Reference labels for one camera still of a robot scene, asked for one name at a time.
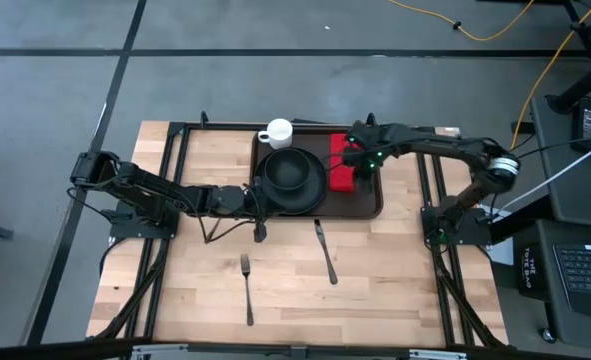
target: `floor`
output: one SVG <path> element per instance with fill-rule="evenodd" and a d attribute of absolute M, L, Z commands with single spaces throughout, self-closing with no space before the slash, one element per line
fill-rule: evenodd
<path fill-rule="evenodd" d="M 504 36 L 479 43 L 439 19 L 385 0 L 139 3 L 144 13 L 137 29 L 131 21 L 138 0 L 0 0 L 0 48 L 554 50 L 569 26 L 563 8 L 535 5 Z M 494 33 L 523 6 L 475 0 L 405 3 L 448 14 L 475 34 Z M 581 44 L 573 39 L 568 48 L 578 50 Z M 142 120 L 196 121 L 202 110 L 212 121 L 240 122 L 297 117 L 351 123 L 374 112 L 381 122 L 457 126 L 467 136 L 490 136 L 508 146 L 509 123 L 548 61 L 300 52 L 138 56 L 126 63 L 126 57 L 120 61 L 118 56 L 35 56 L 39 54 L 45 55 L 0 51 L 0 225 L 15 230 L 12 241 L 0 241 L 0 346 L 24 341 L 69 207 L 68 176 L 78 153 L 94 138 L 99 119 L 108 124 L 102 148 L 123 159 L 132 154 Z M 539 93 L 559 92 L 590 68 L 583 58 L 562 58 Z M 101 133 L 95 139 L 99 143 Z M 525 150 L 535 147 L 532 141 Z M 500 197 L 498 205 L 542 181 L 537 157 L 523 166 L 515 189 Z M 113 200 L 95 195 L 89 202 L 99 208 L 114 206 Z M 95 214 L 83 213 L 45 342 L 83 338 L 108 228 Z M 513 345 L 591 357 L 591 349 L 541 341 L 535 329 L 545 324 L 543 307 L 512 289 L 510 269 L 495 270 Z"/>

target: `white cup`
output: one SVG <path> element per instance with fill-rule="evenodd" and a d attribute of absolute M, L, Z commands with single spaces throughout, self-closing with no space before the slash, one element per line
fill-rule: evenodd
<path fill-rule="evenodd" d="M 266 131 L 257 133 L 257 138 L 275 150 L 289 147 L 293 142 L 293 125 L 286 119 L 275 119 L 268 123 Z"/>

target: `wooden table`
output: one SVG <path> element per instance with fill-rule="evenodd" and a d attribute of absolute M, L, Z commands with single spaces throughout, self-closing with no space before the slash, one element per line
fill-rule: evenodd
<path fill-rule="evenodd" d="M 142 123 L 132 158 L 142 169 L 158 172 L 168 124 Z M 457 129 L 439 128 L 438 132 L 454 134 Z M 252 131 L 191 131 L 182 185 L 248 182 L 253 136 Z M 179 145 L 175 144 L 175 154 L 177 149 Z M 430 157 L 426 160 L 435 200 Z M 173 177 L 175 163 L 174 155 L 168 179 Z M 442 167 L 449 194 L 458 193 L 470 182 L 464 163 L 442 159 Z M 181 215 L 177 237 L 171 242 L 154 339 L 178 343 L 444 346 L 431 254 L 422 243 L 416 155 L 390 158 L 381 174 L 384 209 L 378 217 L 321 222 L 339 278 L 337 285 L 328 281 L 312 220 L 269 220 L 268 237 L 261 244 L 253 241 L 252 225 L 244 225 L 205 245 L 197 220 Z M 204 219 L 207 231 L 214 221 Z M 222 221 L 219 229 L 233 223 Z M 108 255 L 88 335 L 103 330 L 132 294 L 142 244 L 142 239 L 129 239 Z M 488 259 L 472 246 L 458 250 L 468 300 L 493 334 L 506 342 Z M 248 253 L 251 259 L 253 327 L 246 326 L 241 253 Z M 449 266 L 446 255 L 444 259 Z M 138 335 L 143 333 L 147 308 L 145 298 Z M 452 299 L 451 312 L 456 339 L 463 342 Z"/>

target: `fork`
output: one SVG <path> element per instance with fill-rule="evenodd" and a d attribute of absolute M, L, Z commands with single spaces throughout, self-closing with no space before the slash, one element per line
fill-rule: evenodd
<path fill-rule="evenodd" d="M 246 325 L 253 326 L 255 321 L 253 320 L 253 309 L 251 309 L 251 297 L 248 293 L 248 275 L 251 274 L 251 263 L 247 254 L 242 254 L 239 262 L 242 265 L 242 275 L 244 275 L 246 282 Z"/>

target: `knife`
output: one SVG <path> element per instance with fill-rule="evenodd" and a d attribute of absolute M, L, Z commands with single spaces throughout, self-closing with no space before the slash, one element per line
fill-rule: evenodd
<path fill-rule="evenodd" d="M 328 267 L 328 278 L 331 281 L 331 284 L 335 285 L 337 284 L 337 275 L 335 274 L 335 269 L 333 269 L 331 257 L 328 256 L 328 249 L 326 248 L 326 238 L 324 237 L 324 230 L 322 230 L 322 225 L 319 223 L 319 219 L 315 219 L 315 232 L 317 233 L 319 243 L 322 245 L 322 250 L 324 250 L 324 257 L 326 257 L 326 267 Z"/>

